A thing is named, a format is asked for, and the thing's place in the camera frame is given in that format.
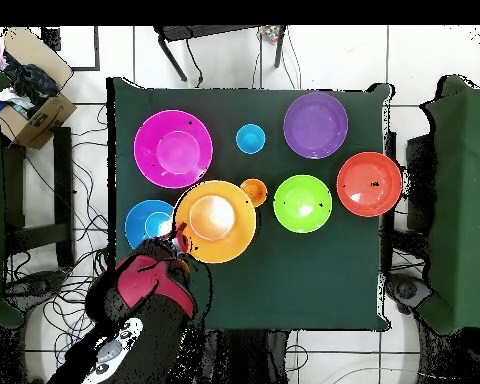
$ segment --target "floor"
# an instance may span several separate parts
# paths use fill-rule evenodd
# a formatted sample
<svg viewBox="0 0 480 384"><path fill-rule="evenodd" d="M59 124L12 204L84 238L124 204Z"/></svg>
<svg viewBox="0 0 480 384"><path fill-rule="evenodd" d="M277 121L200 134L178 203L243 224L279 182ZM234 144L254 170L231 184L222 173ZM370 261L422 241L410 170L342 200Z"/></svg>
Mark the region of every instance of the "floor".
<svg viewBox="0 0 480 384"><path fill-rule="evenodd" d="M170 49L189 77L182 83L157 43L152 27L98 27L99 54L94 54L93 27L61 27L61 56L75 67L63 94L78 108L65 125L81 134L104 128L106 119L105 78L125 77L142 87L187 88L197 83L198 72L184 42L170 43ZM303 89L365 90L374 83L389 82L395 87L389 108L389 125L397 133L397 159L404 164L406 140L425 134L430 127L422 102L434 97L441 76L459 73L480 85L480 26L291 26L291 41L297 54ZM202 88L245 88L253 85L253 70L259 53L254 29L236 31L190 41L194 57L201 67ZM285 40L283 66L274 68L275 46L263 43L263 88L292 89L297 80L297 66L289 38ZM259 88L258 63L254 87ZM73 137L80 142L106 143L107 132L95 131ZM84 144L73 150L75 162L89 171L94 180L91 205L107 216L107 150ZM40 174L53 186L52 143L42 150L28 152ZM89 177L79 168L75 173L90 186ZM27 226L52 223L53 193L25 164ZM86 193L82 182L74 181L74 201L79 219L75 221L75 239L85 236L83 228L90 219L86 212ZM398 210L405 212L402 201ZM405 228L405 215L396 215L396 224ZM89 238L76 242L77 257L92 248L103 248L107 236L89 231ZM33 259L25 272L54 269L52 246L31 251ZM16 255L14 263L25 259ZM405 263L395 255L396 263ZM73 272L70 284L92 275L92 260L84 260ZM81 308L60 302L65 313ZM59 306L44 306L48 320L64 326ZM417 327L410 316L401 315L395 304L385 299L383 313L391 322L384 333L353 331L298 331L291 334L287 353L290 384L414 384L419 361ZM56 369L56 349L66 344L57 337L60 330L43 316L43 306L36 308L28 321L26 360L32 377L48 379Z"/></svg>

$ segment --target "bowl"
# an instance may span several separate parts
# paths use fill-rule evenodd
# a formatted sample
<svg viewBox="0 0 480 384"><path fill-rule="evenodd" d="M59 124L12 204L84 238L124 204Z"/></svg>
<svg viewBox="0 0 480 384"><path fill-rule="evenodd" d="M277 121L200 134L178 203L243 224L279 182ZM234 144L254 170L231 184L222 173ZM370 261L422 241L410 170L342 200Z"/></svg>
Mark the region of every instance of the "bowl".
<svg viewBox="0 0 480 384"><path fill-rule="evenodd" d="M258 125L244 125L236 133L236 145L249 155L258 153L265 145L265 133Z"/></svg>
<svg viewBox="0 0 480 384"><path fill-rule="evenodd" d="M256 178L249 178L240 184L240 188L244 191L255 208L261 206L267 199L267 187Z"/></svg>
<svg viewBox="0 0 480 384"><path fill-rule="evenodd" d="M338 150L348 131L345 108L336 98L322 92L300 96L284 117L284 137L300 156L322 159Z"/></svg>
<svg viewBox="0 0 480 384"><path fill-rule="evenodd" d="M136 249L148 238L168 234L172 230L173 207L162 200L145 200L130 209L124 223L128 244Z"/></svg>
<svg viewBox="0 0 480 384"><path fill-rule="evenodd" d="M402 176L389 157L363 152L343 164L336 189L341 203L350 212L363 217L379 216L400 199Z"/></svg>
<svg viewBox="0 0 480 384"><path fill-rule="evenodd" d="M247 194L227 181L205 181L178 200L173 217L188 253L205 263L235 259L249 246L256 230L256 213Z"/></svg>
<svg viewBox="0 0 480 384"><path fill-rule="evenodd" d="M332 212L327 186L311 175L294 175L274 195L274 212L279 223L295 233L309 233L323 226Z"/></svg>
<svg viewBox="0 0 480 384"><path fill-rule="evenodd" d="M164 110L139 128L133 154L140 172L153 184L164 188L188 187L210 166L212 139L194 115Z"/></svg>

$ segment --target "blue bowl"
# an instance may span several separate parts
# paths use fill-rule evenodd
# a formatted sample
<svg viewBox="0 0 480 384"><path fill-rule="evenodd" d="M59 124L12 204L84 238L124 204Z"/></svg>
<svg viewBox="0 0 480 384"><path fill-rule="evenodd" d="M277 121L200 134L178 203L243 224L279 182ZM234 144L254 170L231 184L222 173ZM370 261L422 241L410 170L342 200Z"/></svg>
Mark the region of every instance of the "blue bowl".
<svg viewBox="0 0 480 384"><path fill-rule="evenodd" d="M173 207L162 200L145 200L131 208L124 223L128 244L136 249L143 240L164 235Z"/></svg>
<svg viewBox="0 0 480 384"><path fill-rule="evenodd" d="M265 145L265 133L257 125L244 125L236 133L236 145L249 155L258 153Z"/></svg>

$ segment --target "green bowl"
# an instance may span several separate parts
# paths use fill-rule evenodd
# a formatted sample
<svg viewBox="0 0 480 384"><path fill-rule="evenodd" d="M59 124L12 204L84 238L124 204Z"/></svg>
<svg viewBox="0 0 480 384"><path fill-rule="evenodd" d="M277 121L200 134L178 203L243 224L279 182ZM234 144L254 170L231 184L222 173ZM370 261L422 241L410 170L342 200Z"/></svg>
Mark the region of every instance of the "green bowl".
<svg viewBox="0 0 480 384"><path fill-rule="evenodd" d="M331 192L318 178L294 175L274 195L277 220L294 233L310 233L325 224L332 211Z"/></svg>

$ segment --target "pink bowl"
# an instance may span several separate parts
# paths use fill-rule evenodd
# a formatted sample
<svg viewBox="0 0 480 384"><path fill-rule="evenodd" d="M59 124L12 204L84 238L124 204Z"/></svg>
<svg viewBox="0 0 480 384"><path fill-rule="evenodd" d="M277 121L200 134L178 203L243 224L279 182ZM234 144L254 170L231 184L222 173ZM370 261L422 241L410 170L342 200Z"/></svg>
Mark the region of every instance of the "pink bowl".
<svg viewBox="0 0 480 384"><path fill-rule="evenodd" d="M133 143L142 175L165 188L194 184L210 166L212 153L212 139L204 124L181 110L164 110L148 118Z"/></svg>

